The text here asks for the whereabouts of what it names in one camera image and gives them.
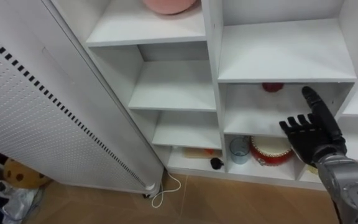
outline black object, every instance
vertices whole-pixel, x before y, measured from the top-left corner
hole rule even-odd
[[[212,158],[211,159],[212,169],[214,169],[214,170],[221,169],[223,165],[224,164],[223,164],[222,160],[220,160],[219,158]]]
[[[299,123],[294,117],[288,118],[289,125],[280,122],[297,156],[304,163],[316,167],[315,163],[327,154],[346,155],[345,139],[324,101],[308,86],[302,88],[302,95],[312,111],[308,114],[309,121],[300,114]]]

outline robotic hand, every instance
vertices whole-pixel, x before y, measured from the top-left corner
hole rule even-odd
[[[288,118],[280,126],[295,154],[316,167],[330,194],[338,219],[343,224],[358,224],[358,162],[346,157],[345,139],[324,101],[310,87],[302,94],[312,113]]]

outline black dots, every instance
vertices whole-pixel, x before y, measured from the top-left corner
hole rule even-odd
[[[6,51],[6,49],[4,47],[0,48],[0,54],[4,53]]]
[[[23,174],[17,174],[16,175],[16,180],[19,181],[19,182],[22,181],[23,178],[24,178]]]
[[[12,58],[12,55],[11,54],[7,54],[6,56],[5,56],[5,59],[6,60],[9,60],[9,59],[11,59]]]

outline white wall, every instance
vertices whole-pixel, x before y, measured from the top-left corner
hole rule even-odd
[[[337,17],[344,0],[224,0],[225,25]]]
[[[85,42],[110,0],[52,0],[80,42]]]
[[[169,60],[208,60],[205,41],[139,45],[145,62]]]

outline white cable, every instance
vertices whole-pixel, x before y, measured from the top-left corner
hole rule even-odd
[[[181,183],[180,183],[180,181],[179,181],[178,179],[172,177],[171,174],[169,174],[169,173],[167,173],[167,174],[168,174],[173,180],[175,180],[176,182],[178,182],[179,187],[178,187],[177,189],[175,189],[175,190],[166,190],[166,191],[164,191],[164,189],[162,188],[162,183],[161,183],[161,192],[158,193],[156,196],[154,196],[154,198],[153,198],[153,200],[152,200],[152,206],[153,206],[153,208],[159,208],[159,207],[162,205],[162,202],[164,201],[164,193],[176,192],[176,191],[178,191],[178,190],[180,189],[180,187],[181,187]],[[159,195],[161,195],[160,204],[157,205],[157,206],[155,206],[155,205],[154,205],[154,200],[155,200]]]

